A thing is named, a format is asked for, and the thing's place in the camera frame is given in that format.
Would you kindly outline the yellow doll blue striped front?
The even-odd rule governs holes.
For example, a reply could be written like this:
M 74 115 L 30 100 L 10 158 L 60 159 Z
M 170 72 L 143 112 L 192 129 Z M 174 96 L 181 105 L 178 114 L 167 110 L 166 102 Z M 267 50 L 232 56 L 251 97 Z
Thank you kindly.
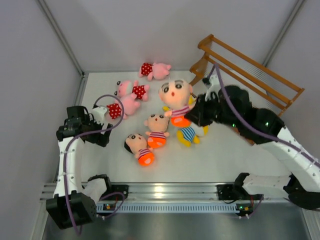
M 188 127 L 183 127 L 177 130 L 176 137 L 178 141 L 190 147 L 191 144 L 199 144 L 200 138 L 204 137 L 209 131 L 209 126 L 198 126 L 196 124 L 191 124 Z

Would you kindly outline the yellow doll blue striped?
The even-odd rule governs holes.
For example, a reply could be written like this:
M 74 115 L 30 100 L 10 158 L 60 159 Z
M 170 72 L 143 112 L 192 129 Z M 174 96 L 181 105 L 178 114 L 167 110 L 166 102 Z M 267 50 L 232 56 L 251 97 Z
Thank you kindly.
M 176 137 L 178 141 L 190 147 L 191 144 L 199 144 L 200 138 L 204 137 L 209 131 L 209 126 L 198 126 L 196 124 L 191 124 L 188 127 L 183 127 L 177 130 Z
M 196 100 L 197 100 L 197 96 L 195 94 L 191 93 L 189 96 L 188 104 L 192 105 Z M 171 109 L 168 106 L 163 106 L 162 110 L 164 112 L 167 112 L 167 111 L 170 111 Z

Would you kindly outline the large boy doll orange shorts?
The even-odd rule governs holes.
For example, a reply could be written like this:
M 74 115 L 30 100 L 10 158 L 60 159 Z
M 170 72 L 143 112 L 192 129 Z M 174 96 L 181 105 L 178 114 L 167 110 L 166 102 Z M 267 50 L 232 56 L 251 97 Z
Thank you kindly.
M 159 91 L 159 97 L 169 108 L 165 116 L 170 118 L 174 127 L 186 128 L 191 125 L 191 121 L 185 118 L 192 106 L 189 99 L 193 91 L 192 86 L 183 79 L 177 79 L 164 83 Z

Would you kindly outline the pink pig doll front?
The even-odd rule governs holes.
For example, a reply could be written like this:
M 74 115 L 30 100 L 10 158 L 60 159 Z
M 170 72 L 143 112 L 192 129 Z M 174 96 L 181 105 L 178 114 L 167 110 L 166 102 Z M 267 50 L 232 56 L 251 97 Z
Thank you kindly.
M 120 101 L 116 100 L 115 103 L 108 104 L 108 114 L 111 119 L 119 118 L 123 114 L 123 118 L 132 116 L 140 107 L 140 102 L 136 100 L 137 95 L 131 93 L 120 98 Z

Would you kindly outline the boy doll orange shorts front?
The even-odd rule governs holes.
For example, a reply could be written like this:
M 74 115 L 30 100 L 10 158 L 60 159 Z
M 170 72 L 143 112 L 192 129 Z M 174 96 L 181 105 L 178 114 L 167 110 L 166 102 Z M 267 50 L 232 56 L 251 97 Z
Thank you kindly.
M 147 140 L 139 133 L 130 134 L 124 141 L 124 148 L 134 155 L 141 166 L 149 166 L 155 160 L 153 149 L 148 147 Z

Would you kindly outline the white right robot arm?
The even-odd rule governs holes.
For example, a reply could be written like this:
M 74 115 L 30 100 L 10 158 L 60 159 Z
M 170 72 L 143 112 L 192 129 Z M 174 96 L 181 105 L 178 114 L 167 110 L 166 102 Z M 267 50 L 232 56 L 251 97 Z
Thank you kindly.
M 254 107 L 246 90 L 227 85 L 218 92 L 200 94 L 186 118 L 199 127 L 218 123 L 235 128 L 240 136 L 269 152 L 290 172 L 284 176 L 241 172 L 231 187 L 237 200 L 269 196 L 287 199 L 305 210 L 320 210 L 319 160 L 298 143 L 273 111 Z

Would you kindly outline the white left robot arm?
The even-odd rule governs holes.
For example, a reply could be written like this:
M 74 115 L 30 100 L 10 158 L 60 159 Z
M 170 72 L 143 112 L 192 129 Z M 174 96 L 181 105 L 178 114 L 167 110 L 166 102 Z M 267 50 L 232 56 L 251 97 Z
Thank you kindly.
M 59 147 L 59 167 L 52 198 L 46 200 L 46 210 L 61 229 L 77 228 L 96 219 L 97 203 L 113 194 L 110 178 L 99 174 L 82 184 L 82 159 L 86 143 L 106 147 L 113 125 L 106 122 L 108 108 L 94 106 L 88 111 L 76 105 L 66 109 L 67 118 L 56 131 Z

